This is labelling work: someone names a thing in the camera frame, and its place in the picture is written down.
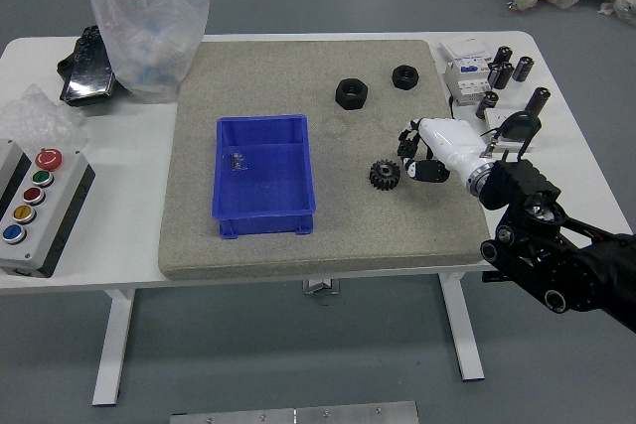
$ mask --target black gear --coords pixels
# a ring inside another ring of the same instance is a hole
[[[377,161],[369,172],[369,181],[376,189],[390,191],[399,182],[399,166],[387,159]]]

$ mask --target table leg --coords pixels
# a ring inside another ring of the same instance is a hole
[[[459,369],[464,381],[483,379],[484,371],[481,367],[477,343],[470,324],[464,292],[461,289],[461,273],[440,273],[439,282],[444,294],[446,313],[450,322],[450,330],[455,341],[455,350],[459,360]]]
[[[135,296],[134,289],[104,291],[112,299],[112,303],[101,351],[101,362],[97,372],[95,393],[92,397],[93,406],[108,406],[117,403],[119,379],[126,351],[132,302]]]

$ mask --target black cylinder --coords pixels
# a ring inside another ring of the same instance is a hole
[[[504,89],[510,80],[510,77],[513,75],[515,68],[513,64],[509,62],[503,62],[501,64],[501,71],[497,76],[497,79],[493,83],[492,87],[496,89]]]
[[[490,73],[488,73],[488,84],[490,84],[490,87],[492,88],[501,73],[501,65],[491,63],[488,64],[488,68],[490,69]]]
[[[530,57],[521,57],[517,63],[517,67],[513,72],[514,81],[526,81],[530,70],[533,68],[535,61]]]
[[[481,98],[479,104],[477,105],[477,111],[475,111],[475,116],[479,119],[486,119],[486,115],[484,111],[486,108],[494,108],[499,101],[499,95],[494,91],[486,91],[484,93],[484,97]]]
[[[542,86],[538,87],[535,89],[530,101],[528,101],[526,111],[535,114],[535,116],[539,116],[539,113],[541,113],[541,110],[544,109],[548,98],[550,98],[550,91]]]
[[[513,55],[513,49],[510,47],[506,47],[505,45],[500,47],[497,50],[497,55],[495,55],[495,60],[493,60],[493,64],[502,64],[503,62],[509,62],[510,57]]]

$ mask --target push button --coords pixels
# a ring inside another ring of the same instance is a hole
[[[36,166],[45,171],[55,171],[62,166],[62,153],[57,149],[43,149],[36,156]]]
[[[26,236],[27,236],[27,230],[24,227],[17,225],[15,223],[9,225],[7,228],[5,228],[2,231],[2,239],[11,245],[20,243],[22,240],[24,240],[24,237]]]
[[[40,188],[29,188],[22,195],[25,204],[36,206],[44,200],[45,194]]]
[[[53,174],[49,171],[38,171],[33,175],[31,181],[39,188],[45,188],[46,186],[50,186],[53,182]]]
[[[13,211],[13,219],[18,223],[29,223],[36,218],[36,210],[30,206],[19,206]]]

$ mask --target red button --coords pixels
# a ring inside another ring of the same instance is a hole
[[[62,166],[62,153],[57,149],[43,149],[36,156],[36,166],[45,171],[55,171]]]
[[[36,206],[41,201],[43,201],[44,197],[44,191],[42,191],[40,188],[29,188],[22,195],[22,199],[24,199],[24,202],[33,206]]]

